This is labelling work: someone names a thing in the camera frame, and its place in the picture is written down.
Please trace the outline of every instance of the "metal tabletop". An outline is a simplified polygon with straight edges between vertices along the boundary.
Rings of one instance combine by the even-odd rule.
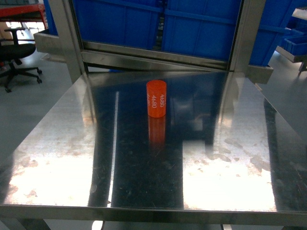
[[[306,182],[305,144],[243,74],[92,73],[0,163],[0,217],[307,226]]]

